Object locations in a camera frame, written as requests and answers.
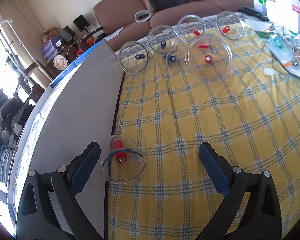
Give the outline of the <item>large clear cup red valve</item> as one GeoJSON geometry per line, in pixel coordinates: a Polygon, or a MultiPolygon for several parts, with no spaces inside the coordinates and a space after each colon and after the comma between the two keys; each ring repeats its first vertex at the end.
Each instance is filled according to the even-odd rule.
{"type": "Polygon", "coordinates": [[[204,82],[212,82],[230,73],[233,57],[230,47],[213,35],[193,39],[185,49],[185,62],[189,71],[204,82]]]}

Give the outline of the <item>round biscuit tin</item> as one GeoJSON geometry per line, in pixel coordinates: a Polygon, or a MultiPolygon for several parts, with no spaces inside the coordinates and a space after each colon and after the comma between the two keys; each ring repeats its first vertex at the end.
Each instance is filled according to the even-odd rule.
{"type": "Polygon", "coordinates": [[[56,55],[54,58],[53,58],[53,65],[54,67],[57,69],[57,70],[65,70],[65,68],[67,67],[68,65],[68,62],[67,62],[67,59],[65,56],[63,55],[56,55]]]}

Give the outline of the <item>yellow plaid cloth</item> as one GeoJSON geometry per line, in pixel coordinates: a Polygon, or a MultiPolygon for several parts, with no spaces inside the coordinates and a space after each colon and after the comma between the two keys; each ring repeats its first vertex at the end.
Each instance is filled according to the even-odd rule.
{"type": "Polygon", "coordinates": [[[209,143],[230,165],[269,171],[281,207],[282,236],[300,219],[300,78],[273,57],[268,43],[245,23],[239,41],[222,38],[216,16],[206,32],[232,51],[230,73],[204,82],[187,65],[169,70],[151,55],[138,75],[125,72],[115,132],[147,154],[140,179],[109,185],[109,239],[195,239],[222,202],[199,159],[209,143]]]}

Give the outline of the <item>small clear cup blue valve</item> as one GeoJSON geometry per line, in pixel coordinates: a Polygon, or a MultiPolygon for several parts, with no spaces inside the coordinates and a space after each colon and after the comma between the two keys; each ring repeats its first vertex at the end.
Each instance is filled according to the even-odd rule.
{"type": "Polygon", "coordinates": [[[185,52],[180,49],[174,49],[166,52],[162,56],[163,62],[169,70],[179,72],[186,66],[185,52]]]}

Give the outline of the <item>brown sofa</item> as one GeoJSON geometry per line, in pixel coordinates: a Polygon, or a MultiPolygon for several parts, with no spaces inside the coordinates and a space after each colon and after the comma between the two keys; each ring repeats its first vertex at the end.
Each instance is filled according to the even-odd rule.
{"type": "Polygon", "coordinates": [[[253,6],[253,0],[102,0],[94,13],[107,35],[122,29],[121,34],[133,40],[158,25],[173,26],[188,14],[206,17],[243,6],[253,6]]]}

